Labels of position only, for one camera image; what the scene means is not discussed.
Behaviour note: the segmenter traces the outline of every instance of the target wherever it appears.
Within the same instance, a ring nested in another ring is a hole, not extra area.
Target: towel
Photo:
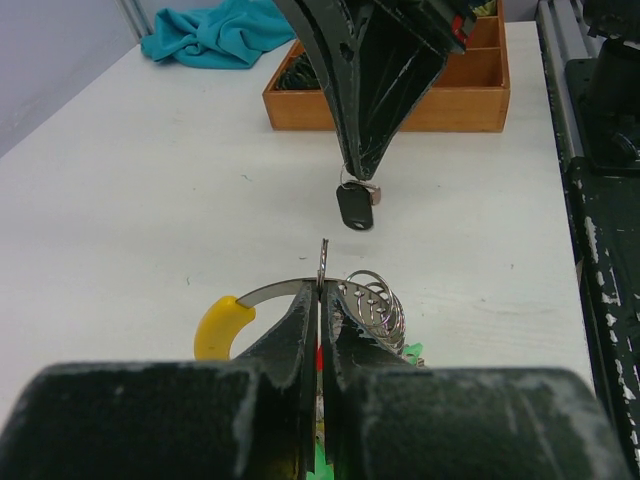
[[[226,0],[212,9],[158,11],[155,33],[142,39],[141,50],[156,62],[244,69],[294,37],[272,0]]]

